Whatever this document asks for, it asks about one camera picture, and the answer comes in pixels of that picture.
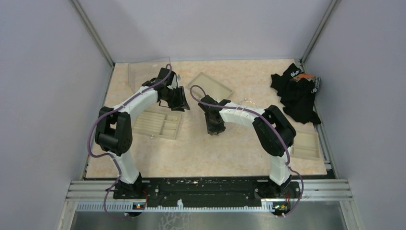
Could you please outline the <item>silver pearl-tipped bangle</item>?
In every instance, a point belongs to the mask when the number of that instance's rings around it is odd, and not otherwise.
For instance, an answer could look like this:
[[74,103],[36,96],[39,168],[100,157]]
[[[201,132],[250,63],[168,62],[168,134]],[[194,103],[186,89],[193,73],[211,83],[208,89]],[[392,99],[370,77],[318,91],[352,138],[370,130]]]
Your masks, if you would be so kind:
[[237,104],[241,107],[258,108],[257,105],[253,101],[249,100],[248,98],[244,98],[243,100],[239,101]]

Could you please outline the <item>clear acrylic box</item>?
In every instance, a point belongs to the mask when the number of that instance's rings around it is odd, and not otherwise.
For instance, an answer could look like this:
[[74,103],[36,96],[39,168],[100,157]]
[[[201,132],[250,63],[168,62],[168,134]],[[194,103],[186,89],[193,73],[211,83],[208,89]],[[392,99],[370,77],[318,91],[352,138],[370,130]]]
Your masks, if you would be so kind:
[[136,93],[144,82],[157,77],[160,69],[168,63],[171,63],[169,56],[129,63],[128,84],[132,92]]

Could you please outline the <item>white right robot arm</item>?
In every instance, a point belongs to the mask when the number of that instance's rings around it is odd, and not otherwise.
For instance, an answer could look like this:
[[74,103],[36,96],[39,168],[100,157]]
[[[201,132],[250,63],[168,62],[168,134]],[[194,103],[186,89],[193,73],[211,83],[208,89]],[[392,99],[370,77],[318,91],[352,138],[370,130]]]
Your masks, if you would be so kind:
[[270,193],[274,197],[283,197],[288,192],[291,179],[289,150],[296,131],[281,110],[274,105],[259,109],[241,106],[226,99],[217,102],[209,96],[198,102],[198,106],[204,112],[209,135],[224,132],[225,123],[255,130],[261,146],[271,156]]

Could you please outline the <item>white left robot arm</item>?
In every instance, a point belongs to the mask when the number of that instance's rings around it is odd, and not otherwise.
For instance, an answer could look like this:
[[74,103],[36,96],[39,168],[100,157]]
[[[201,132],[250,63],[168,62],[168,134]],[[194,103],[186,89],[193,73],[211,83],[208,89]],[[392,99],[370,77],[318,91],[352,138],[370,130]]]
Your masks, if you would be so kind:
[[144,191],[138,182],[140,172],[136,168],[130,148],[133,142],[132,128],[139,115],[155,103],[165,101],[172,111],[184,112],[190,107],[185,91],[179,85],[171,64],[161,68],[157,77],[142,84],[132,96],[114,107],[103,107],[91,127],[89,137],[109,156],[117,170],[118,179],[125,183],[124,191],[131,198],[138,198]]

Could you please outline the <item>shallow beige open tray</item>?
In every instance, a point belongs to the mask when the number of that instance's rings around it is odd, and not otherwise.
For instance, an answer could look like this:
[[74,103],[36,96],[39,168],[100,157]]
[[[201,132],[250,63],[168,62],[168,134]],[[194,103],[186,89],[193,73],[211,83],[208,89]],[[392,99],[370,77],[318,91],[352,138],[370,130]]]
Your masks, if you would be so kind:
[[200,72],[187,84],[186,87],[189,90],[190,87],[193,85],[202,87],[206,94],[217,101],[220,101],[222,99],[229,99],[231,94],[233,93],[232,89],[204,72]]

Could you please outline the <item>black cloth pile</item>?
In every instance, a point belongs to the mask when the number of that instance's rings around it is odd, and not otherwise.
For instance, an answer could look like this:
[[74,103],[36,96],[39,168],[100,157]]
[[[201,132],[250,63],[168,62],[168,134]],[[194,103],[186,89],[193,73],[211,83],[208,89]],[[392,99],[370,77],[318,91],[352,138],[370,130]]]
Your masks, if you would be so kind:
[[321,120],[314,111],[314,104],[320,84],[320,77],[303,72],[293,63],[282,75],[271,75],[270,87],[277,91],[283,111],[294,121],[319,125]]

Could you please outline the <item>beige compartment tray right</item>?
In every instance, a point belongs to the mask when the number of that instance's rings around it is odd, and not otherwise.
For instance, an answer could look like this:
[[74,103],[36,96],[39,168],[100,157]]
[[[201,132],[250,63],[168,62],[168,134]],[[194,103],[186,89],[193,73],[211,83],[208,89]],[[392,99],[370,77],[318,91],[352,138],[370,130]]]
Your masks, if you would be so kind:
[[298,131],[293,141],[290,156],[313,161],[321,159],[318,134]]

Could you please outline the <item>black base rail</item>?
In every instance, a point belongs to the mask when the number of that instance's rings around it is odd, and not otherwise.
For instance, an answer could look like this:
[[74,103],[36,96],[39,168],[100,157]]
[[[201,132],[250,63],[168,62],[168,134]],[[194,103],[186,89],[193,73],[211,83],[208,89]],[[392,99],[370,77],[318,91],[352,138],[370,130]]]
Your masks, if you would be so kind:
[[266,176],[143,178],[113,189],[115,199],[146,199],[147,207],[260,207],[262,199],[298,198],[299,183],[278,186]]

